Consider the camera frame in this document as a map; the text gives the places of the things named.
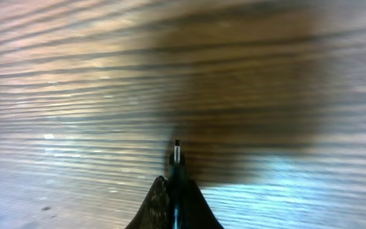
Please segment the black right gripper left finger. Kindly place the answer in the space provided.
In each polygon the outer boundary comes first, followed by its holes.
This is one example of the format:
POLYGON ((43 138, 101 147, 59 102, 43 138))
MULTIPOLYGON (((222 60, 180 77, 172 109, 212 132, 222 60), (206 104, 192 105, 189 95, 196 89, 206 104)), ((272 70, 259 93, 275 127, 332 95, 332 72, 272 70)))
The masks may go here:
POLYGON ((158 176, 126 229, 172 229, 172 206, 168 180, 158 176))

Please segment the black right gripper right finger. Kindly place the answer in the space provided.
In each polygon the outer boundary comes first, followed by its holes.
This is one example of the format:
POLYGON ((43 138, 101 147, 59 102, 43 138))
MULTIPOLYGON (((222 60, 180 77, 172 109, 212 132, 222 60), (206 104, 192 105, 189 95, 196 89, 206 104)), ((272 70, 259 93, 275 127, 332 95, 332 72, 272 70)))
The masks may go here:
POLYGON ((224 229, 214 216, 198 185, 189 180, 183 196, 183 223, 186 229, 224 229))

